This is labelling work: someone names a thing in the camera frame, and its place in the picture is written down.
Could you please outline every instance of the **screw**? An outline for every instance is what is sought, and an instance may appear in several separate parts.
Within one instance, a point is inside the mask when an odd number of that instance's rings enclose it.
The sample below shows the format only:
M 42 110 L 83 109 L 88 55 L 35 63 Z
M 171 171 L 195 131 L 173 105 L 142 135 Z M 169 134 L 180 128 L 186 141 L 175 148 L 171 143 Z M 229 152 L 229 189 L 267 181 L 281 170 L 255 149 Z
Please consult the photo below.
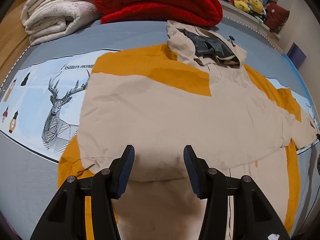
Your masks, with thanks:
M 108 174 L 110 174 L 110 172 L 111 172 L 110 169 L 103 169 L 103 170 L 101 171 L 101 174 L 102 174 L 102 175 L 108 175 Z
M 74 182 L 75 181 L 75 179 L 76 179 L 76 177 L 75 176 L 69 176 L 69 177 L 67 177 L 67 182 Z
M 249 176 L 243 176 L 242 178 L 245 182 L 251 182 L 251 178 Z
M 217 174 L 217 170 L 215 168 L 209 168 L 208 173 L 211 175 Z

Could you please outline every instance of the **yellow fabric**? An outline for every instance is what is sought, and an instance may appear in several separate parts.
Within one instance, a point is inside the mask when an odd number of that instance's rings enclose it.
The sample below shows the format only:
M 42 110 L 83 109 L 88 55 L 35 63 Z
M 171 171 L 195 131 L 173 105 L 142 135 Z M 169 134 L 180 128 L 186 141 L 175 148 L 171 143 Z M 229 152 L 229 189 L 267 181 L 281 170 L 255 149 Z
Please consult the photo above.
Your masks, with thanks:
M 157 82 L 190 93 L 211 96 L 208 73 L 176 61 L 177 54 L 169 50 L 165 44 L 134 50 L 125 50 L 117 52 L 117 54 L 121 56 L 120 61 L 119 57 L 114 57 L 114 53 L 107 53 L 99 57 L 92 72 L 102 72 L 113 75 L 143 75 Z M 148 55 L 149 58 L 146 61 L 141 62 L 141 60 L 139 60 L 139 55 Z M 278 106 L 286 109 L 289 113 L 294 114 L 296 119 L 301 121 L 300 106 L 292 97 L 289 89 L 277 90 L 264 76 L 260 75 L 248 65 L 244 65 L 244 67 L 252 82 L 260 90 L 264 91 L 269 99 L 275 101 Z M 290 232 L 294 221 L 295 211 L 298 206 L 300 191 L 298 159 L 295 145 L 292 140 L 290 145 L 286 147 L 286 153 L 289 176 L 289 200 L 284 225 L 287 231 Z M 94 175 L 82 166 L 77 136 L 71 140 L 60 158 L 58 164 L 58 188 L 70 175 L 74 175 L 78 179 Z M 85 199 L 85 220 L 87 239 L 93 240 L 90 197 L 86 197 Z
M 235 7 L 238 8 L 239 10 L 242 10 L 244 12 L 250 11 L 250 8 L 244 1 L 234 1 L 235 2 Z
M 296 145 L 291 139 L 290 144 L 285 147 L 287 155 L 287 170 L 289 178 L 289 199 L 287 205 L 287 214 L 285 216 L 284 227 L 290 234 L 294 223 L 295 213 L 299 204 L 300 195 L 300 175 L 298 169 L 298 156 Z
M 265 92 L 268 98 L 275 101 L 279 107 L 286 109 L 290 114 L 294 114 L 297 121 L 301 122 L 301 108 L 292 96 L 290 89 L 276 89 L 267 78 L 259 74 L 248 65 L 244 64 L 244 68 L 247 71 L 252 83 L 255 84 L 257 88 Z M 290 233 L 294 223 L 295 213 L 298 208 L 300 195 L 298 156 L 296 146 L 292 139 L 290 144 L 285 147 L 285 152 L 287 155 L 287 171 L 289 178 L 289 199 L 284 227 L 287 232 Z
M 115 53 L 100 56 L 94 64 L 92 73 L 146 76 L 154 81 L 193 94 L 211 96 L 209 74 L 178 62 L 177 53 L 171 51 L 165 44 L 123 50 L 116 54 L 117 57 Z
M 69 176 L 76 176 L 78 179 L 92 177 L 94 174 L 86 170 L 80 160 L 80 150 L 78 147 L 77 136 L 75 136 L 67 146 L 58 164 L 58 188 Z M 85 229 L 87 240 L 94 240 L 91 218 L 91 197 L 85 197 Z

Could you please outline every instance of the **beige jacket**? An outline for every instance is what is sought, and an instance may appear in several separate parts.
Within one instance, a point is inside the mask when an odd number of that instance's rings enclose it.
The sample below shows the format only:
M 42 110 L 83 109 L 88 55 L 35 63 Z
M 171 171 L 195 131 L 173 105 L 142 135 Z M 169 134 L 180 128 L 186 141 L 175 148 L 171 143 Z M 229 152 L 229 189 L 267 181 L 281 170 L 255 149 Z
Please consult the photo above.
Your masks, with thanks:
M 177 27 L 219 37 L 240 64 L 196 57 Z M 298 122 L 251 82 L 239 46 L 171 21 L 168 34 L 167 45 L 101 56 L 81 110 L 77 139 L 84 168 L 96 173 L 127 144 L 135 147 L 126 192 L 114 201 L 121 238 L 198 238 L 206 200 L 192 192 L 182 157 L 187 144 L 226 175 L 251 175 L 284 222 L 289 189 L 283 147 L 291 138 L 297 147 L 312 143 L 313 122 L 303 111 Z

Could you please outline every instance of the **bed sheet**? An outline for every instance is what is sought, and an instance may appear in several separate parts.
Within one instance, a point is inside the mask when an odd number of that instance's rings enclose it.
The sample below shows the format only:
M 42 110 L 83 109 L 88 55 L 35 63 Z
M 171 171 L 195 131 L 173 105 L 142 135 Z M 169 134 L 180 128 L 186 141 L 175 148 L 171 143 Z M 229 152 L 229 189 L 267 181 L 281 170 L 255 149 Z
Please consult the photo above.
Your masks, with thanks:
M 283 86 L 290 87 L 292 91 L 302 96 L 303 101 L 305 101 L 304 98 L 307 98 L 305 104 L 308 103 L 308 95 L 303 87 L 304 84 L 296 78 L 296 74 L 292 71 L 286 59 L 265 38 L 247 27 L 226 19 L 218 24 L 215 30 L 225 38 L 230 35 L 233 36 L 236 40 L 235 43 L 248 51 L 246 59 L 248 65 L 264 76 L 275 78 Z M 51 59 L 60 60 L 74 55 L 81 57 L 80 54 L 82 53 L 97 53 L 99 50 L 117 51 L 151 46 L 165 43 L 166 40 L 166 22 L 141 21 L 105 25 L 95 22 L 88 28 L 68 37 L 31 47 L 9 74 L 4 83 L 4 88 L 7 89 L 12 84 L 13 77 L 18 70 L 28 70 L 32 65 L 39 65 Z M 81 63 L 80 65 L 90 65 L 90 63 Z M 59 74 L 59 72 L 52 69 L 53 74 Z M 21 75 L 18 85 L 21 86 L 27 74 L 28 72 Z M 85 75 L 81 74 L 81 78 L 76 79 L 79 79 L 79 82 L 85 82 Z M 0 145 L 2 146 L 0 149 L 2 156 L 0 162 L 0 209 L 24 240 L 30 238 L 42 212 L 56 192 L 57 165 L 52 162 L 56 161 L 55 159 L 48 161 L 34 155 L 30 150 L 12 141 L 8 137 L 9 132 L 6 133 L 7 135 L 0 133 Z M 319 150 L 320 147 L 317 144 L 305 149 L 305 152 L 299 155 L 301 185 L 304 188 L 300 192 L 301 201 L 297 214 L 306 216 L 312 206 L 318 178 L 314 176 L 313 180 L 310 180 L 308 174 L 314 173 L 314 165 L 307 170 L 306 167 L 308 166 L 306 164 L 311 162 L 312 156 L 314 158 Z M 299 216 L 296 218 L 295 224 L 301 225 Z

